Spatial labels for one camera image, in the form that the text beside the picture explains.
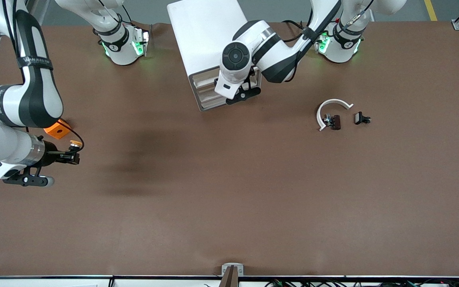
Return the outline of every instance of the yellow floor line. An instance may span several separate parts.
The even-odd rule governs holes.
[[[437,21],[437,15],[435,15],[435,10],[433,9],[432,0],[424,0],[426,5],[426,10],[428,10],[428,15],[430,15],[431,21]]]

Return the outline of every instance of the floor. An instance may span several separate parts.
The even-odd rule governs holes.
[[[126,8],[133,20],[137,22],[169,22],[166,5],[176,0],[147,1],[143,5],[139,0],[128,0]],[[268,22],[280,22],[291,19],[295,21],[308,18],[309,2],[307,0],[239,0],[242,10],[249,20],[263,19]],[[429,21],[426,8],[430,0],[407,0],[405,6],[395,15],[375,14],[376,21]],[[433,0],[433,9],[439,21],[449,21],[459,15],[459,0]],[[122,8],[118,13],[125,15]],[[60,8],[54,0],[49,0],[49,7],[43,17],[43,25],[86,25],[82,18],[70,11]]]

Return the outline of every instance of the green led light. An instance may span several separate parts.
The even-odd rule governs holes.
[[[104,50],[106,51],[106,55],[109,57],[109,52],[107,51],[106,45],[102,42],[102,47],[104,47]]]
[[[325,40],[320,43],[320,53],[324,54],[327,51],[328,44],[330,44],[330,38],[325,38]]]
[[[140,43],[136,43],[136,42],[132,42],[132,44],[135,49],[135,53],[138,56],[141,56],[143,54],[143,45],[141,45]]]
[[[357,44],[355,45],[355,50],[353,51],[353,53],[357,53],[357,51],[359,50],[359,44],[361,43],[361,40],[359,39],[359,41],[357,42]]]

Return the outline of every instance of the circular control pad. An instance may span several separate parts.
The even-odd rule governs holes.
[[[222,51],[222,64],[230,71],[241,70],[248,62],[249,49],[240,42],[230,43]]]

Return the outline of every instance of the robotic arm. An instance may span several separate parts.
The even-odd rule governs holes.
[[[231,103],[235,100],[245,100],[246,93],[240,86],[249,76],[252,65],[257,66],[263,77],[271,83],[291,80],[297,64],[323,33],[339,10],[341,2],[311,0],[311,5],[313,21],[302,31],[302,37],[293,47],[288,47],[264,20],[244,24],[235,33],[233,42],[222,52],[215,92],[232,100]]]
[[[339,23],[331,22],[340,0],[311,0],[313,21],[302,31],[302,37],[288,47],[263,20],[251,21],[235,33],[220,62],[215,92],[226,97],[226,103],[246,100],[259,91],[246,91],[242,84],[249,77],[252,65],[262,71],[271,83],[292,80],[297,64],[315,43],[329,60],[342,63],[350,60],[361,42],[361,35],[370,20],[371,9],[392,15],[406,0],[342,0],[343,14]]]
[[[0,0],[0,33],[15,42],[24,83],[0,85],[0,179],[5,183],[37,186],[53,184],[39,176],[41,167],[53,162],[78,163],[71,147],[58,152],[55,145],[16,127],[47,128],[62,115],[63,104],[53,78],[53,65],[37,20],[22,0]],[[38,169],[35,175],[29,169]]]
[[[129,65],[146,55],[148,31],[131,23],[124,23],[122,16],[113,9],[124,0],[56,0],[58,5],[89,22],[93,31],[102,39],[106,55],[118,65]]]
[[[371,18],[371,11],[392,15],[399,11],[406,0],[343,0],[343,14],[339,23],[330,23],[328,33],[322,36],[318,46],[320,54],[335,63],[343,63],[357,53],[361,36]]]

